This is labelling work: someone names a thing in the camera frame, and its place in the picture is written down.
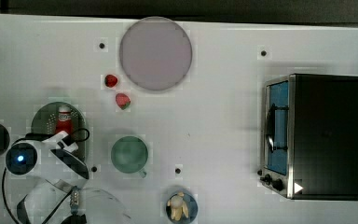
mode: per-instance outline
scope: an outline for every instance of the cable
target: cable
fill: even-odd
[[[4,198],[4,204],[5,204],[5,207],[8,211],[8,214],[11,216],[11,218],[13,219],[13,221],[16,223],[16,224],[20,224],[20,222],[14,217],[13,213],[11,213],[11,210],[10,208],[8,207],[7,205],[7,199],[6,199],[6,194],[5,194],[5,177],[6,177],[6,172],[7,172],[7,168],[5,168],[4,170],[4,174],[2,176],[2,196]],[[66,195],[65,197],[63,197],[63,199],[57,204],[57,206],[53,209],[53,211],[51,211],[51,213],[46,217],[46,219],[43,221],[42,224],[46,224],[48,223],[48,221],[52,218],[52,216],[54,215],[54,213],[57,211],[57,209],[60,207],[60,205],[63,203],[63,201],[65,201],[66,198],[68,198],[69,195],[71,195],[72,193],[72,190],[70,190]]]
[[[5,168],[4,170],[4,174],[2,175],[2,196],[4,198],[4,204],[5,204],[5,207],[8,211],[8,214],[11,216],[11,218],[13,219],[13,221],[16,223],[16,224],[20,224],[20,222],[14,218],[14,215],[11,213],[10,211],[10,208],[8,208],[8,205],[7,205],[7,200],[6,200],[6,194],[5,194],[5,176],[6,176],[6,171],[7,171],[7,168]]]
[[[82,140],[76,140],[75,142],[84,142],[84,141],[86,141],[87,139],[89,139],[90,138],[90,131],[88,130],[88,129],[86,129],[86,128],[79,128],[79,129],[77,129],[76,131],[74,131],[74,132],[72,132],[71,134],[69,134],[69,135],[73,135],[74,133],[77,133],[77,132],[79,132],[79,131],[86,131],[86,133],[87,133],[87,137],[85,138],[85,139],[82,139]]]
[[[54,215],[54,213],[57,211],[57,209],[60,207],[60,205],[65,201],[65,199],[72,194],[72,190],[69,191],[69,193],[66,194],[65,197],[57,204],[57,206],[51,211],[51,213],[46,217],[45,221],[42,222],[42,224],[48,223],[48,221],[51,219],[51,217]]]

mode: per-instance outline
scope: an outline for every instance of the teal mug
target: teal mug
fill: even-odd
[[[142,178],[145,178],[146,171],[144,167],[147,159],[147,146],[137,137],[122,137],[112,147],[112,163],[124,174],[138,173]]]

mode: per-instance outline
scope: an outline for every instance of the red strawberry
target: red strawberry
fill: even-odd
[[[116,86],[118,79],[113,75],[107,75],[105,77],[105,85],[109,88]]]
[[[124,110],[129,107],[131,100],[130,97],[128,97],[126,94],[118,93],[116,95],[116,103],[122,110]]]

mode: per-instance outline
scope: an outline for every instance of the small bowl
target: small bowl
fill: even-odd
[[[176,191],[174,194],[171,195],[171,197],[168,199],[170,200],[173,196],[175,196],[178,192],[181,192],[181,190]],[[199,206],[197,205],[196,200],[188,193],[183,192],[185,195],[183,197],[183,201],[186,203],[188,208],[188,217],[185,216],[185,214],[182,213],[182,217],[179,221],[175,221],[171,219],[171,208],[167,206],[168,201],[165,203],[165,211],[168,216],[168,219],[175,224],[189,224],[194,219],[196,219],[197,213],[199,212]]]

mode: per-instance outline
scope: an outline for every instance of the toaster oven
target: toaster oven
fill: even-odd
[[[358,77],[271,80],[262,118],[263,186],[294,200],[358,201]]]

